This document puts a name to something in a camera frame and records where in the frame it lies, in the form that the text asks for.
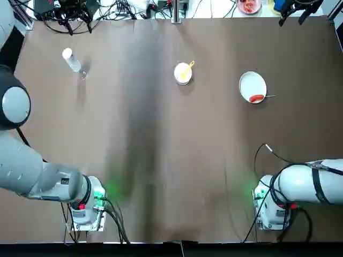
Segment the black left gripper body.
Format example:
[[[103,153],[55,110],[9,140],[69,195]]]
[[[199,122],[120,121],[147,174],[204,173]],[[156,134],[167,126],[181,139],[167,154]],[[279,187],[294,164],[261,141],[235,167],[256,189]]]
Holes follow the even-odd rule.
[[[93,20],[93,14],[86,5],[61,6],[61,16],[64,19]]]

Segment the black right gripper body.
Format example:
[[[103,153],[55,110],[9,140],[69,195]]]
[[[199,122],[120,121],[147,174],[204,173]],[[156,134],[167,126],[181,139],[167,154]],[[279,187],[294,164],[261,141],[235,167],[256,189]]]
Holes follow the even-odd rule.
[[[282,10],[288,11],[291,9],[296,9],[296,10],[309,9],[311,11],[317,11],[322,3],[323,3],[323,0],[314,0],[314,1],[287,0],[282,5]]]

